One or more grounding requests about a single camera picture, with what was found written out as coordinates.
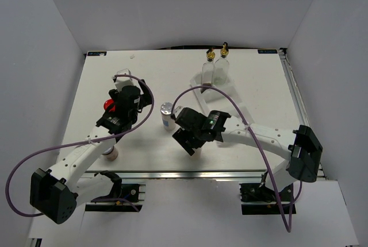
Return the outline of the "red lid sauce jar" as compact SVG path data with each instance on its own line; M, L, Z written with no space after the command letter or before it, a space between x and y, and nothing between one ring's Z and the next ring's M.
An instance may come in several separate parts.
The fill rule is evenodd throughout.
M104 104L103 108L106 112L114 112L116 109L115 102L113 99L108 99Z

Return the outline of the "clear glass cruet bottle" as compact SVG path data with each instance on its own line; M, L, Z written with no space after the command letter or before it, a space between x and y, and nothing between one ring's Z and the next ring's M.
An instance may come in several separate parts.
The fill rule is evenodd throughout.
M214 86L221 86L225 84L228 76L229 61L227 56L229 54L228 43L224 42L220 50L220 58L214 64L212 83Z

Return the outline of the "glass cruet dark powder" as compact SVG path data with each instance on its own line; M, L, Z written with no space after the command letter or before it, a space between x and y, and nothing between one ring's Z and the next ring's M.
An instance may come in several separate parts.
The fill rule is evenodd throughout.
M206 52L206 62L202 65L201 84L204 86L212 85L213 71L214 71L214 48L211 47Z

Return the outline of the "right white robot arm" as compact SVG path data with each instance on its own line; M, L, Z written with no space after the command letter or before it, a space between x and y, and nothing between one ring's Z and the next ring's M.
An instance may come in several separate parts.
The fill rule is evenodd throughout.
M260 195L273 200L296 181L314 183L317 180L323 147L313 130L300 125L296 130L273 129L255 123L246 125L238 117L213 110L203 115L184 107L174 114L179 129L173 134L177 143L193 155L207 142L243 144L262 148L282 158L273 169L267 169L259 186Z

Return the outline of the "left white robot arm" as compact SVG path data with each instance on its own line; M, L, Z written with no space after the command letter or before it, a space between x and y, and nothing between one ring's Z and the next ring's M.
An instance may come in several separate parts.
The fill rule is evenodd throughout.
M112 104L96 122L84 144L78 144L60 162L36 170L31 177L30 204L54 223L62 224L75 209L92 200L110 201L121 196L121 178L99 171L93 178L81 177L102 155L112 151L123 135L137 128L139 113L154 105L152 91L144 80L109 91Z

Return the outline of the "silver lid white canister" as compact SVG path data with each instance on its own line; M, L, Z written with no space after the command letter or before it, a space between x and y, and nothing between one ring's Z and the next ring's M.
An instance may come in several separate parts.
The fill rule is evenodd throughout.
M202 148L194 149L194 153L190 155L192 161L199 160L201 158Z

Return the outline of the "silver shaker blue label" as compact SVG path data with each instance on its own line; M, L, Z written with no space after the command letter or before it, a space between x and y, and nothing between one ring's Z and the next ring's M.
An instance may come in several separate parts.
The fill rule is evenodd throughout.
M172 107L173 107L173 104L170 102L165 102L160 107L160 113L161 113L163 126L168 131L174 130L176 127L175 121L171 118Z

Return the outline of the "white plastic organizer tray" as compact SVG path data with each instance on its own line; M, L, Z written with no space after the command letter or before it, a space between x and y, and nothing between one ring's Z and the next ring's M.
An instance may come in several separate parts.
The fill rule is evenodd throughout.
M225 85L219 86L218 89L226 93L236 103L239 110L244 115L246 121L249 124L255 123L253 117L251 116L251 113L246 106L246 103L240 96L240 91L237 89L235 82L230 76L227 77ZM230 115L234 115L235 117L240 117L240 114L229 102L229 100L218 91L207 89L202 93L201 89L199 88L195 89L193 92L197 98L198 103L201 106L202 112L205 115L208 115L209 112L212 110L219 110L227 112Z

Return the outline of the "small jar labelled lid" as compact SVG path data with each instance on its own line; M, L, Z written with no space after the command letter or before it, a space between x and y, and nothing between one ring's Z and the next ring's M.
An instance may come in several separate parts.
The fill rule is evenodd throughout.
M118 150L113 145L112 147L110 147L106 151L104 151L104 153L102 155L106 160L114 161L118 157Z

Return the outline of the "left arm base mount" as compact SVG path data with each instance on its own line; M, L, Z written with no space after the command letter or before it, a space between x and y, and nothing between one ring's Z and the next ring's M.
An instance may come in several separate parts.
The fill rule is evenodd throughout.
M118 174L110 171L102 171L99 174L107 177L113 183L108 195L98 197L85 205L86 212L103 213L138 213L143 206L143 185L126 184Z

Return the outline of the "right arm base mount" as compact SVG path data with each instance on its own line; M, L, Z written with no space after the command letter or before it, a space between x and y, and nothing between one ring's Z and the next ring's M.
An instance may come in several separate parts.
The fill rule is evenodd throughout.
M296 214L296 205L291 205L293 184L279 192L283 212L287 215L292 210ZM261 182L240 183L241 211L243 215L280 215L275 192Z

